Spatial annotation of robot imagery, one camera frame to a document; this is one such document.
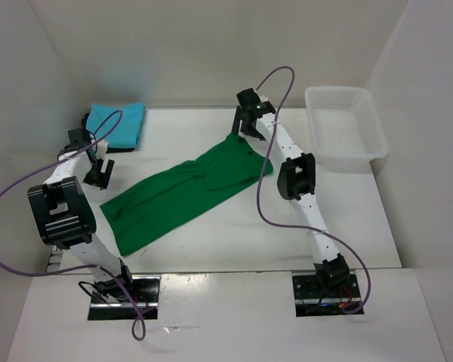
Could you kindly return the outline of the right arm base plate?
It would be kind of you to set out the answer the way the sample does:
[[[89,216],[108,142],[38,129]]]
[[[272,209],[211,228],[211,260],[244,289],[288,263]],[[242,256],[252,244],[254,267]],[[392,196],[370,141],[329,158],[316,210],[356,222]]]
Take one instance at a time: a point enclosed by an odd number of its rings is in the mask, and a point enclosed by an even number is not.
[[[343,308],[358,308],[362,301],[354,273],[332,290],[322,287],[313,273],[293,274],[291,280],[298,318],[344,315]]]

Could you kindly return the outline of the black t-shirt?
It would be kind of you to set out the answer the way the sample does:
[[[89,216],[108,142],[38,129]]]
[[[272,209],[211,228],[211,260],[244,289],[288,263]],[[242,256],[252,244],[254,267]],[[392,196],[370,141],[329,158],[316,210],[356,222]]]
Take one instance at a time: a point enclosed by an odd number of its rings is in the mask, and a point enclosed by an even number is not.
[[[81,124],[82,124],[82,127],[84,129],[86,129],[86,125],[87,125],[87,120],[90,116],[90,113],[87,112],[84,114],[82,120],[81,120]],[[134,147],[132,148],[117,148],[117,147],[109,147],[106,151],[107,154],[114,154],[114,153],[125,153],[125,152],[133,152],[135,150]]]

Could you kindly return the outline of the green t-shirt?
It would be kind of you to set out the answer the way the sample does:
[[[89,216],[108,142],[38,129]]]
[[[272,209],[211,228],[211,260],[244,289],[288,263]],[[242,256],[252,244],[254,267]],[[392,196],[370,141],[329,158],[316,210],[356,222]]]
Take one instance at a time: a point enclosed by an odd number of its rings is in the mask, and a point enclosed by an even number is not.
[[[136,183],[102,204],[121,256],[129,256],[270,175],[248,141],[231,133],[194,160]]]

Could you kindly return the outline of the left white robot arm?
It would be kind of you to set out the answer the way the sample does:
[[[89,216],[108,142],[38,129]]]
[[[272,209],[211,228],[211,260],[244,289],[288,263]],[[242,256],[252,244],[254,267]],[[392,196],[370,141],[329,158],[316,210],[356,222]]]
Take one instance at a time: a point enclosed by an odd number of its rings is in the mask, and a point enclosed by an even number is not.
[[[60,162],[41,185],[29,188],[27,197],[44,244],[69,251],[91,270],[100,296],[120,302],[135,292],[128,267],[112,255],[97,236],[97,222],[82,185],[104,190],[109,185],[114,161],[105,160],[107,143],[86,152],[91,133],[84,128],[68,132],[69,145],[57,156]]]

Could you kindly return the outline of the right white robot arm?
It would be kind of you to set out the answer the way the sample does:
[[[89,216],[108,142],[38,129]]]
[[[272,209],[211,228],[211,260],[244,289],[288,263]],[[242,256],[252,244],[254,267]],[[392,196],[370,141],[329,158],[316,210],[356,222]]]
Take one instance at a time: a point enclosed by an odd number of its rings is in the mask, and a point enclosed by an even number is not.
[[[316,160],[306,153],[275,120],[272,103],[253,88],[237,93],[239,102],[232,131],[259,140],[268,140],[280,161],[277,189],[295,209],[301,222],[310,227],[308,238],[316,270],[316,288],[323,296],[333,296],[347,282],[350,274],[345,258],[327,236],[328,228],[316,200]]]

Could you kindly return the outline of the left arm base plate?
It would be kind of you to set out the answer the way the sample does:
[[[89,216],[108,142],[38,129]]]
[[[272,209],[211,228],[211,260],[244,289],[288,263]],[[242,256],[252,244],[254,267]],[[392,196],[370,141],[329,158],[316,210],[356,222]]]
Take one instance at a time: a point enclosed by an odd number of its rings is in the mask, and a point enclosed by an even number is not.
[[[132,275],[131,296],[143,313],[145,320],[156,320],[158,317],[159,275]],[[127,300],[118,301],[111,295],[101,296],[88,282],[84,284],[90,295],[88,309],[89,321],[132,321],[136,313]]]

